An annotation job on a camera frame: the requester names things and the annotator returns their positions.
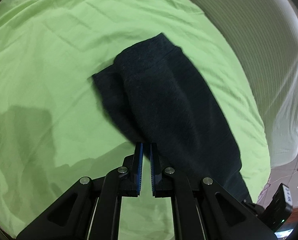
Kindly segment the light green bed sheet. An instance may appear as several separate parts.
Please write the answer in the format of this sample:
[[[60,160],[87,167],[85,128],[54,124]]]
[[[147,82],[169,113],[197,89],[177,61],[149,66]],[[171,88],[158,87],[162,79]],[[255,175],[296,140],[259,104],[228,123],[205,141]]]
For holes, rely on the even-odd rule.
[[[212,90],[256,201],[270,176],[264,124],[235,53],[189,0],[2,0],[0,227],[15,237],[82,176],[121,165],[134,146],[109,122],[91,76],[164,33]]]

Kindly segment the striped white green headboard cushion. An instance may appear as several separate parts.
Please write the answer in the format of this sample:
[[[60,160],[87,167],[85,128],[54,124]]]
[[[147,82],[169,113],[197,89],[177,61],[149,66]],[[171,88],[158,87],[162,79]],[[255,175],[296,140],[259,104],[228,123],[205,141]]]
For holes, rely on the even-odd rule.
[[[298,154],[298,17],[289,0],[191,0],[237,55],[265,126],[271,165]]]

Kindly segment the dark navy fleece pants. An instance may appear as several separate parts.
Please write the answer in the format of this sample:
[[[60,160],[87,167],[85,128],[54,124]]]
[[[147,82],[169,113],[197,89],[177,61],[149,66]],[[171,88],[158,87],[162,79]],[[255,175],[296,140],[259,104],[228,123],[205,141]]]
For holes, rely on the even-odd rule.
[[[164,34],[126,48],[92,78],[103,108],[129,141],[153,143],[188,177],[211,177],[239,202],[251,200],[238,144],[216,98]]]

